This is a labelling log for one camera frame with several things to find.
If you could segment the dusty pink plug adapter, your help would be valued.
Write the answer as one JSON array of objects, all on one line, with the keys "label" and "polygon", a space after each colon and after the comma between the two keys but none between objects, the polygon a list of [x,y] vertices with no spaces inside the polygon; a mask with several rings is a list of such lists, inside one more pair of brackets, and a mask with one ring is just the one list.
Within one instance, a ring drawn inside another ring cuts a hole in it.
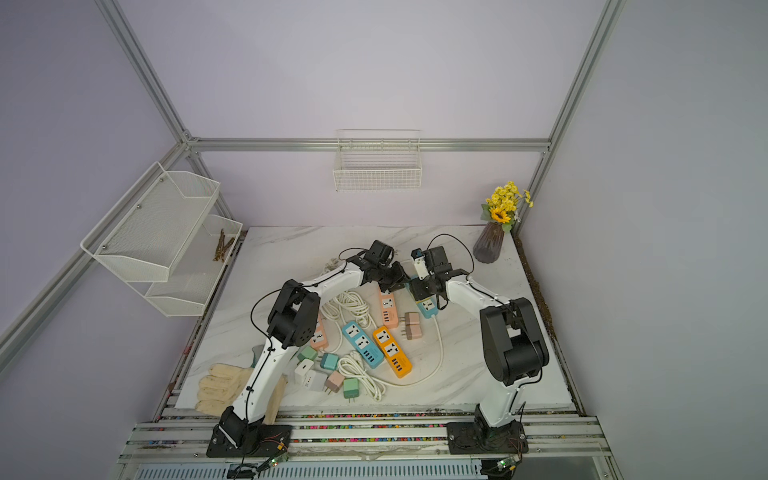
[{"label": "dusty pink plug adapter", "polygon": [[324,386],[325,389],[332,393],[337,393],[344,384],[346,377],[339,371],[333,371],[326,379]]}]

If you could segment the bright green plug adapter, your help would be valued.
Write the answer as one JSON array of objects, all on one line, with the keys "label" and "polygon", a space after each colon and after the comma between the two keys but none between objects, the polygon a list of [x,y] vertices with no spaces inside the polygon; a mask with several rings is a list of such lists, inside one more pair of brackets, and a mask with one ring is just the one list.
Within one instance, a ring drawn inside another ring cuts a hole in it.
[{"label": "bright green plug adapter", "polygon": [[360,396],[360,382],[357,378],[346,378],[342,385],[343,397],[349,401]]}]

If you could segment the grey white plug adapter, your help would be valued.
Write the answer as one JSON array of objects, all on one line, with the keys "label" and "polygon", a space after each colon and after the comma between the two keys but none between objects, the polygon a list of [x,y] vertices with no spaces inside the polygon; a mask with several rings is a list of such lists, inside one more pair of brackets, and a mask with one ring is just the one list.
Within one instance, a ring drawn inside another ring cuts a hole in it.
[{"label": "grey white plug adapter", "polygon": [[322,392],[326,388],[327,379],[326,373],[310,370],[304,377],[303,387],[309,391]]}]

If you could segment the white USB charger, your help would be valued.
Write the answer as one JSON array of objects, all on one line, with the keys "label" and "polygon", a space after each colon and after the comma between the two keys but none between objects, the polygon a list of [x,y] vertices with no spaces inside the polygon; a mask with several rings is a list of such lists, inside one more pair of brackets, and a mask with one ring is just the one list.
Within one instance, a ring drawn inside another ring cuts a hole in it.
[{"label": "white USB charger", "polygon": [[312,359],[303,359],[293,369],[293,380],[296,385],[302,385],[307,374],[313,369],[314,361]]}]

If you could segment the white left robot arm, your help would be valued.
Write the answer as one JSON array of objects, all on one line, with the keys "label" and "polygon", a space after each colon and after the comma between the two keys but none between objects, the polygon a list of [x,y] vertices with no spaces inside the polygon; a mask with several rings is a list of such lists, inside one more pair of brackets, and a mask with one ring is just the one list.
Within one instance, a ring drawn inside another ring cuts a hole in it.
[{"label": "white left robot arm", "polygon": [[339,294],[370,282],[386,290],[404,286],[407,275],[394,260],[394,248],[379,241],[312,280],[286,281],[260,332],[266,343],[244,389],[227,409],[248,424],[262,419],[276,384],[291,357],[316,330],[320,307]]}]

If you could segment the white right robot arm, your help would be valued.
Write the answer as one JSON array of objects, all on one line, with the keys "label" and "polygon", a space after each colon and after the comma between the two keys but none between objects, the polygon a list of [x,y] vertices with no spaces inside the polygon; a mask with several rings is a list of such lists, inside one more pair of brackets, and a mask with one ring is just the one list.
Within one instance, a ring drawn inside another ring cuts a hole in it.
[{"label": "white right robot arm", "polygon": [[481,351],[493,384],[477,407],[480,423],[500,428],[514,420],[522,390],[543,378],[549,363],[544,332],[532,302],[497,294],[455,269],[442,246],[411,252],[416,277],[409,282],[416,299],[434,296],[457,305],[479,321]]}]

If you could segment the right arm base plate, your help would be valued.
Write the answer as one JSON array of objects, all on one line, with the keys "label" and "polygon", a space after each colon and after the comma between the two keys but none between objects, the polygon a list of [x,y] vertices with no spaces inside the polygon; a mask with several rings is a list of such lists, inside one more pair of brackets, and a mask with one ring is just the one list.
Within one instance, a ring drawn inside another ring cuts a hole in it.
[{"label": "right arm base plate", "polygon": [[529,445],[523,424],[513,419],[500,427],[491,427],[481,417],[472,422],[446,425],[451,454],[527,454]]}]

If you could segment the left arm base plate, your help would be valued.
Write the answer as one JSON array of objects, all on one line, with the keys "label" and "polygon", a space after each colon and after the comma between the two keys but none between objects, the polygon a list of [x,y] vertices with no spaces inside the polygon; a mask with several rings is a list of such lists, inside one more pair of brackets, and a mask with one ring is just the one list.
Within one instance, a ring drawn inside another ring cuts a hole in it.
[{"label": "left arm base plate", "polygon": [[213,428],[206,456],[276,458],[287,452],[292,431],[289,425],[268,425],[263,420],[246,423],[229,406]]}]

